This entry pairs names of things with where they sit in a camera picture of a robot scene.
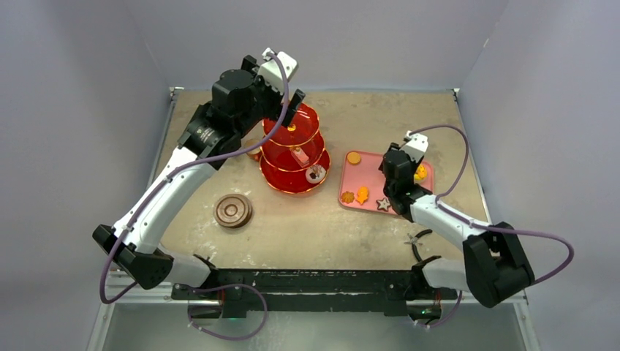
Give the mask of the white star cookie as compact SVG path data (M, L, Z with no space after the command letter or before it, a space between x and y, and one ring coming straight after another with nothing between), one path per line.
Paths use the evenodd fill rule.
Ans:
M388 212L390 210L391 203L388 198L384 197L381 200L377 200L376 203L378 211Z

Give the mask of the pink cake slice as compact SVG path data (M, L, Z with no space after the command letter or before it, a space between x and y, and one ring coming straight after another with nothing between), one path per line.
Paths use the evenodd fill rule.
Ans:
M307 167L310 164L310 158L307 153L299 146L290 149L292 158L300 167Z

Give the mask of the orange fish cookie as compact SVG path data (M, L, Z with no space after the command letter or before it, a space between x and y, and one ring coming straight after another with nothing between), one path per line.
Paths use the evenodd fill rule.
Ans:
M369 189L367 186L361 186L356 193L355 201L359 205L363 205L369 197Z

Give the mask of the orange flower cookie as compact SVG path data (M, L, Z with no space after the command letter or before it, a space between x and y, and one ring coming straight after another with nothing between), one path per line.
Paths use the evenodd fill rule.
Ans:
M343 204L350 204L355 201L355 194L353 192L342 192L340 195L340 201Z

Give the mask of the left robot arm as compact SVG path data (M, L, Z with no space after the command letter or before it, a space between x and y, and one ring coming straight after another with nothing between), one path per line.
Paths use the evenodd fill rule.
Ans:
M223 72L211 99L199 105L177 146L138 202L113 225L99 225L93 239L107 254L102 277L116 264L149 290L162 282L188 285L201 299L214 296L218 279L205 258L167 251L162 236L187 200L225 161L245 154L242 139L262 120L277 127L290 124L305 94L290 92L298 62L266 49L258 63L252 56L241 68Z

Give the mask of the yellow frosted donut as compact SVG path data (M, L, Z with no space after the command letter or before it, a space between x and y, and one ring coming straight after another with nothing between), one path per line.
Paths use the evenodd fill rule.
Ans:
M414 173L414 181L421 183L424 182L428 177L427 167L424 164L421 164L417 167Z

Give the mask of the black handled pliers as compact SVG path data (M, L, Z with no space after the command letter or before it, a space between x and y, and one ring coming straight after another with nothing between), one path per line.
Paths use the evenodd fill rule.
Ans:
M413 257L416 259L416 261L422 262L423 258L420 256L419 250L418 250L418 246L420 244L420 239L432 234L433 230L431 229L425 229L425 230L421 230L419 233L417 233L416 235L412 235L410 233L407 234L407 238L408 241L405 241L405 244L409 244L410 248L412 250L412 254Z

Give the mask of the round orange cookie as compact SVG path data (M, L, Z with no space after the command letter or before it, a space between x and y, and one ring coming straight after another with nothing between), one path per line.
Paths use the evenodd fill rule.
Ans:
M356 151L351 151L346 155L346 161L351 165L359 165L361 159L361 155Z

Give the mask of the pink serving tray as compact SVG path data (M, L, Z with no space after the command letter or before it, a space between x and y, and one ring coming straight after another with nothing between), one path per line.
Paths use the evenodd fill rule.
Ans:
M428 166L428 163L424 161L419 162L419 165L424 164L427 167L428 177L424 182L415 182L415 187L412 192L407 194L385 194L383 192L385 177L379 171L383 154L365 151L356 152L358 152L362 157L359 165L349 164L345 157L339 188L339 202L341 205L361 211L402 216L409 221L412 221L415 219L417 207L420 206L425 208L434 204L436 196L433 194L432 189L433 173L432 169ZM357 190L361 186L367 186L369 189L368 200L363 205L359 205L356 201L350 204L343 204L340 201L340 195L342 192L353 192L356 196ZM381 200L384 197L388 198L391 203L391 207L388 212L377 210L376 201Z

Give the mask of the black base frame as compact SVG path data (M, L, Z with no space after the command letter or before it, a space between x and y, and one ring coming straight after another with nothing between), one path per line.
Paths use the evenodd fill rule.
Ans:
M434 301L458 293L434 289L419 270L220 269L199 288L175 284L172 299L221 301L225 318L247 312L376 312L386 317L421 318L423 307L438 315Z

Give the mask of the small brown cup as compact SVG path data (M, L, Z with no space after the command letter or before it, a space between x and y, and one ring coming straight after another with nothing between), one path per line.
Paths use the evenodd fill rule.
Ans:
M256 162L258 162L262 156L262 149L259 146L259 142L259 139L252 138L247 140L243 145L243 147L247 149L246 155Z

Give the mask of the red three-tier cake stand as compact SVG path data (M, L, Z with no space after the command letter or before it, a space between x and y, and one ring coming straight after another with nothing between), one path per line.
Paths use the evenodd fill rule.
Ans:
M304 103L290 125L279 127L260 149L260 171L268 185L280 192L309 192L329 173L331 159L320 131L320 118Z

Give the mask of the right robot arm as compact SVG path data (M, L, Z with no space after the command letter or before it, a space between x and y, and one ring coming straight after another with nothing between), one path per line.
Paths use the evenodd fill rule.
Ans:
M385 177L384 195L398 215L441 235L463 257L432 257L416 264L410 279L413 293L427 298L438 288L460 290L491 308L533 285L534 272L509 224L467 219L414 182L423 156L409 146L391 143L379 166Z

